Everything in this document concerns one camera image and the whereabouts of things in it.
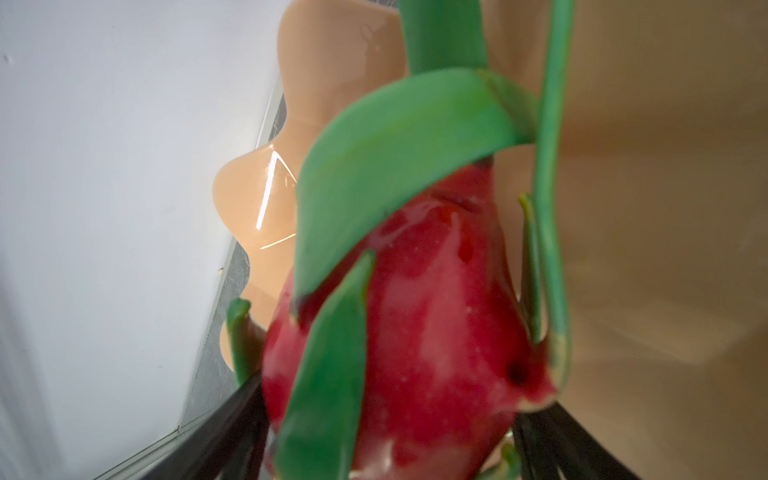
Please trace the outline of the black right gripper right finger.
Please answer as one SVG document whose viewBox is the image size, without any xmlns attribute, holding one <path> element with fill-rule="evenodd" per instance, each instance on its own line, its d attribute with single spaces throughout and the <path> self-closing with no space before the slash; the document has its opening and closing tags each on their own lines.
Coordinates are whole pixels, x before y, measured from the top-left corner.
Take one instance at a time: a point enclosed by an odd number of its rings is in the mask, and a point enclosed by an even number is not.
<svg viewBox="0 0 768 480">
<path fill-rule="evenodd" d="M 519 414 L 513 437 L 524 480 L 638 479 L 558 403 Z"/>
</svg>

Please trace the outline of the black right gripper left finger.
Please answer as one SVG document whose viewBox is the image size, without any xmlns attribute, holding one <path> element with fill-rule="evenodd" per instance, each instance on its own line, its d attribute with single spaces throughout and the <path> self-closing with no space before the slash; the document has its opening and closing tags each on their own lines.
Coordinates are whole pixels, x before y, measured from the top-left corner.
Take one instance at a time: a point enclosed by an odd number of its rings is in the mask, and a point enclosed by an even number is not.
<svg viewBox="0 0 768 480">
<path fill-rule="evenodd" d="M 146 479 L 227 479 L 258 477 L 269 419 L 260 374 L 251 377 Z"/>
</svg>

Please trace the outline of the red dragon fruit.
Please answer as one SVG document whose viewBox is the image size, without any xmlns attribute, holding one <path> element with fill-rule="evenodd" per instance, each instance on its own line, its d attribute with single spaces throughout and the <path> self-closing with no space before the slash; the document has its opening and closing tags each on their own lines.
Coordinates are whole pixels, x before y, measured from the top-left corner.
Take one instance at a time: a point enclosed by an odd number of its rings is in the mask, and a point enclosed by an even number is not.
<svg viewBox="0 0 768 480">
<path fill-rule="evenodd" d="M 488 64 L 476 1 L 403 1 L 408 73 L 338 114 L 297 184 L 261 384 L 276 479 L 514 479 L 516 416 L 571 338 L 554 184 L 574 5 L 539 96 Z"/>
</svg>

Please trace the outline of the pink wavy fruit plate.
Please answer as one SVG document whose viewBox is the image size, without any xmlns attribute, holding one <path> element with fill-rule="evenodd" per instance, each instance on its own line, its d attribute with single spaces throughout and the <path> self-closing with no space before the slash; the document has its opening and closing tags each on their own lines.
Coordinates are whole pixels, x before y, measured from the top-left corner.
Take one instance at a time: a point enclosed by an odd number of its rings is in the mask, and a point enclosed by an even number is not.
<svg viewBox="0 0 768 480">
<path fill-rule="evenodd" d="M 293 263 L 310 144 L 406 72 L 392 1 L 295 1 L 276 39 L 287 118 L 213 184 L 261 326 Z M 557 212 L 564 407 L 643 479 L 765 478 L 765 2 L 576 3 Z"/>
</svg>

